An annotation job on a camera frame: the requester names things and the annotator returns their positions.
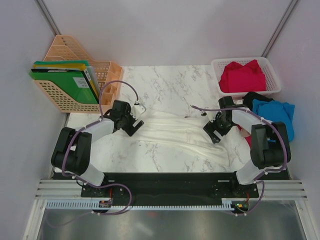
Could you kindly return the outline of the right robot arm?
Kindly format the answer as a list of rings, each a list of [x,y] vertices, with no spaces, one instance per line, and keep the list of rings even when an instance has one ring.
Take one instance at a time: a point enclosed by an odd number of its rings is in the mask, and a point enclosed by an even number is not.
[[[235,197],[247,191],[247,185],[255,183],[268,173],[279,173],[291,160],[291,150],[285,123],[273,122],[253,113],[243,104],[235,104],[231,96],[218,100],[219,109],[206,109],[217,112],[210,117],[203,130],[213,144],[221,137],[240,126],[251,136],[250,160],[234,173],[235,181],[229,184],[229,191]]]

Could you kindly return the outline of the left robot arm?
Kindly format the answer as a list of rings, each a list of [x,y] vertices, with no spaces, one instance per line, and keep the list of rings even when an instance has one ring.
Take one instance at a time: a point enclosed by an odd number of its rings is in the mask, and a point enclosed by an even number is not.
[[[139,117],[146,110],[140,103],[130,105],[115,100],[112,108],[98,120],[80,128],[64,127],[51,156],[52,166],[60,169],[65,176],[71,175],[91,184],[92,191],[99,197],[106,196],[110,185],[104,181],[105,174],[91,164],[92,143],[118,130],[133,136],[143,126],[144,122]]]

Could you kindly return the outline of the white t shirt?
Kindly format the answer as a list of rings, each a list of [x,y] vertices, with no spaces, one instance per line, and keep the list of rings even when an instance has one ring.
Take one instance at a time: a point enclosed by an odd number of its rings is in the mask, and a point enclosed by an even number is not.
[[[203,130],[208,122],[205,117],[183,117],[148,109],[141,120],[144,124],[133,136],[128,136],[124,131],[118,131],[116,135],[163,145],[224,167],[244,164],[249,159],[249,146],[236,128],[230,131],[230,136],[223,137],[219,143],[213,143]]]

